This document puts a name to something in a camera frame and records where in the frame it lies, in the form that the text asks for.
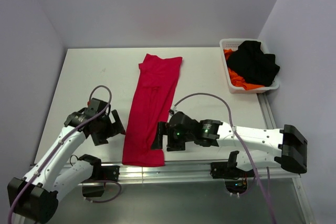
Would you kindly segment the red t shirt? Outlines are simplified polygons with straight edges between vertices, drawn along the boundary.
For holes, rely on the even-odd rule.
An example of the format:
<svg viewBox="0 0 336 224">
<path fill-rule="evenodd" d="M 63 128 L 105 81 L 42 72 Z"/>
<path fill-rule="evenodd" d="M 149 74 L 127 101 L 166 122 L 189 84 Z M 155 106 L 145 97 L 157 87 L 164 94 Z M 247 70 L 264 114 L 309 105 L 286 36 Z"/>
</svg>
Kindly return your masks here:
<svg viewBox="0 0 336 224">
<path fill-rule="evenodd" d="M 166 122 L 180 76 L 182 57 L 161 59 L 146 54 L 133 96 L 125 133 L 122 164 L 161 167 L 164 153 L 153 150 L 158 122 Z"/>
</svg>

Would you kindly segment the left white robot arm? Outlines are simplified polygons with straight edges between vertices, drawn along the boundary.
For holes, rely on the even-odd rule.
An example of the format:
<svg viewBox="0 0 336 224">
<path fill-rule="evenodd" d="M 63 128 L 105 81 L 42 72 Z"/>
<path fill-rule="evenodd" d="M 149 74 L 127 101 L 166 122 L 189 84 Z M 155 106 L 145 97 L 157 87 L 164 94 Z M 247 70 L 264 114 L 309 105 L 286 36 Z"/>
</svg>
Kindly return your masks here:
<svg viewBox="0 0 336 224">
<path fill-rule="evenodd" d="M 107 178 L 101 159 L 89 154 L 78 158 L 65 172 L 64 165 L 73 152 L 91 137 L 95 145 L 125 130 L 117 110 L 104 114 L 83 108 L 70 114 L 54 144 L 23 178 L 14 177 L 7 186 L 10 211 L 7 222 L 18 214 L 37 223 L 47 223 L 55 214 L 61 200 L 78 184 L 90 181 L 117 183 L 117 175 Z"/>
</svg>

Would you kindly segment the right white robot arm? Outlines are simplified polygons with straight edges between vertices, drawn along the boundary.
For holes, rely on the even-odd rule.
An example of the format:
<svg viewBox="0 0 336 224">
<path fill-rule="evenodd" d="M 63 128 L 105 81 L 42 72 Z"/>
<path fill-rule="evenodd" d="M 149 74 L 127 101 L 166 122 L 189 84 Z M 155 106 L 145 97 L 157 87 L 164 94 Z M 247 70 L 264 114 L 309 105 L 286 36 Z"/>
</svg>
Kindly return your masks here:
<svg viewBox="0 0 336 224">
<path fill-rule="evenodd" d="M 189 118 L 177 113 L 169 122 L 159 122 L 152 150 L 163 148 L 167 136 L 168 152 L 184 151 L 187 142 L 202 147 L 233 147 L 227 161 L 212 165 L 212 171 L 227 178 L 253 177 L 254 169 L 280 167 L 294 174 L 307 172 L 308 141 L 293 125 L 281 129 L 256 129 L 231 126 L 218 120 Z"/>
</svg>

